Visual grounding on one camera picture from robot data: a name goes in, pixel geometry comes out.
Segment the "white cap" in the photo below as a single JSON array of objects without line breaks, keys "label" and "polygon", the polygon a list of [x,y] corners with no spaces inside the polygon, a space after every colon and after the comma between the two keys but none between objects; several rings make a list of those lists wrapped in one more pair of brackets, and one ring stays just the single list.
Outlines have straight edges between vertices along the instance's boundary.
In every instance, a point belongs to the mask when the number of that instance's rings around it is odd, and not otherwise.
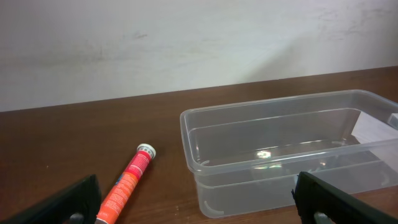
[{"label": "white cap", "polygon": [[140,144],[140,145],[137,147],[137,151],[141,151],[141,150],[145,151],[145,149],[147,149],[147,151],[151,152],[150,154],[153,155],[153,156],[152,156],[152,159],[156,156],[156,151],[155,151],[155,149],[154,149],[150,144],[142,143],[142,144]]}]

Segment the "cylindrical tube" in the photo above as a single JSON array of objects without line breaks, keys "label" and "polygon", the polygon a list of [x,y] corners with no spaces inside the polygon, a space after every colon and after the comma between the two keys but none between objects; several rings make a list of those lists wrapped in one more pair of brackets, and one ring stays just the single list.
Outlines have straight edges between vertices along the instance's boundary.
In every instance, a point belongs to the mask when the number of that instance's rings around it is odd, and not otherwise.
[{"label": "cylindrical tube", "polygon": [[155,149],[148,144],[140,144],[137,154],[106,196],[97,215],[96,224],[113,224],[136,187],[138,180],[149,162],[155,157]]}]

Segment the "brown tabletop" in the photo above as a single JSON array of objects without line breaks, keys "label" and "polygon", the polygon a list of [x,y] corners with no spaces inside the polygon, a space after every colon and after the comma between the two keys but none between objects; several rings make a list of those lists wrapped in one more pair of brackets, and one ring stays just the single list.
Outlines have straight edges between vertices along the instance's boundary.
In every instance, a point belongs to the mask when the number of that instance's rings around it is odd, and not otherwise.
[{"label": "brown tabletop", "polygon": [[[117,223],[300,223],[294,206],[220,219],[202,215],[183,153],[181,112],[350,89],[398,102],[397,84],[398,67],[389,67],[0,113],[0,220],[88,174],[98,176],[105,195],[145,142],[156,158]],[[356,196],[398,217],[398,187]]]}]

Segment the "clear plastic bin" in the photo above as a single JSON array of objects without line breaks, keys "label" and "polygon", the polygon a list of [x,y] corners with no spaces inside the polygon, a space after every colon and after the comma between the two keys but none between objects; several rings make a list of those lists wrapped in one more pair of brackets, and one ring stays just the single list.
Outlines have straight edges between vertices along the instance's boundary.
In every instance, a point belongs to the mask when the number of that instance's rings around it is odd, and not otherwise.
[{"label": "clear plastic bin", "polygon": [[362,90],[184,111],[201,211],[217,218],[293,205],[300,171],[349,194],[397,185],[394,113],[397,103]]}]

